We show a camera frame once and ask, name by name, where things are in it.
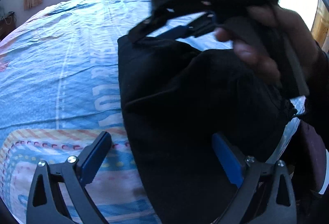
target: bedsheet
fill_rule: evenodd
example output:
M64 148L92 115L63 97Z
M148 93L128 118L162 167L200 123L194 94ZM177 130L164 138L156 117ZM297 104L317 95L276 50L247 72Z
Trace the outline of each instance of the bedsheet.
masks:
M117 39L149 11L149 0L72 0L40 11L0 43L0 197L22 223L29 180L39 159L60 161L70 156L74 147L90 144L94 138L81 141L82 137L58 136L54 143L54 138L35 131L46 134L48 129L114 133L118 150L115 158L104 161L101 172L107 178L119 175L122 184L128 184L132 176L137 179L126 193L127 200L100 199L96 205L111 223L160 222L138 180L129 149L117 68ZM171 20L152 35L195 17ZM231 48L230 43L216 42L212 34L182 41L200 50ZM304 98L293 103L303 112ZM286 126L269 162L278 159L298 125L295 118ZM61 145L60 151L52 149L53 144ZM15 178L19 169L29 172ZM95 195L106 192L110 197L118 181L108 184L108 188L96 188Z

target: black bag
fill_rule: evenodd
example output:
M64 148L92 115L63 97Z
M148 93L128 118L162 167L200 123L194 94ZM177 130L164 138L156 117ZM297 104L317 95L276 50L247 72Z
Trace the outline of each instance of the black bag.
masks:
M236 186L211 137L221 131L266 161L297 111L232 50L201 52L169 39L118 40L121 108L150 202L166 224L210 224Z

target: black fabric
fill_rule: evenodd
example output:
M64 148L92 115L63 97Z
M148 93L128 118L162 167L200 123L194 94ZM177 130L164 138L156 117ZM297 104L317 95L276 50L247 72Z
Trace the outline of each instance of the black fabric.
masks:
M12 216L5 203L0 198L0 220L1 224L19 224Z
M210 224L236 193L212 134L266 161L296 110L232 50L126 36L118 44L124 124L151 204L164 224Z
M312 77L308 81L310 96L307 97L305 104L307 113L302 119L315 128L315 131L323 139L326 149L329 149L329 56L322 51L319 44L318 47L320 54L314 64ZM328 206L329 188L327 187L317 206L312 207L306 223L328 223Z

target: black clamp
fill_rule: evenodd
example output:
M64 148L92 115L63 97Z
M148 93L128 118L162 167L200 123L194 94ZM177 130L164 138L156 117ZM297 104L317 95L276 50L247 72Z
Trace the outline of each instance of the black clamp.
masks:
M76 223L59 188L58 183L63 182L83 223L108 224L85 190L85 185L93 181L111 145L111 135L102 132L78 157L70 156L60 164L49 165L46 161L40 161L32 180L26 223Z
M238 192L215 224L296 224L297 208L287 166L244 156L224 136L213 135L213 149Z
M283 223L296 224L296 203L285 163L259 163L254 157L244 157L223 136L214 138L220 163L229 180L239 187L235 199L215 224L274 224L278 215ZM40 161L29 194L26 223L76 223L59 188L58 183L63 182L84 224L108 224L85 185L93 181L111 144L111 135L102 132L78 157L70 156L64 163L51 165Z

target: blue bedsheet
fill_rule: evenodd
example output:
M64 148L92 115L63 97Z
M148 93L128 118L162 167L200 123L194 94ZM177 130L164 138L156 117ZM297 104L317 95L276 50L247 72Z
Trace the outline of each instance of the blue bedsheet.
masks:
M20 194L11 193L13 179L9 169L11 164L12 170L16 168L18 159L6 157L9 146L4 142L8 135L18 129L108 128L117 128L125 135L118 86L117 39L145 19L149 11L149 0L72 0L40 11L0 43L0 197L15 214L21 209L19 205L26 202L21 202ZM193 18L172 20L153 35ZM230 43L216 42L212 34L183 41L200 50L231 48ZM303 111L303 98L296 99L294 104L299 112ZM298 124L299 120L294 119L287 125L271 161L278 158ZM38 153L34 159L26 155L25 161L35 167L39 159L47 156L48 152ZM131 152L129 156L129 165L122 165L122 171L136 171ZM114 212L119 203L113 201L99 206L103 206L102 212L116 220L115 223L159 222L147 198L131 203L122 203L124 209L119 212Z

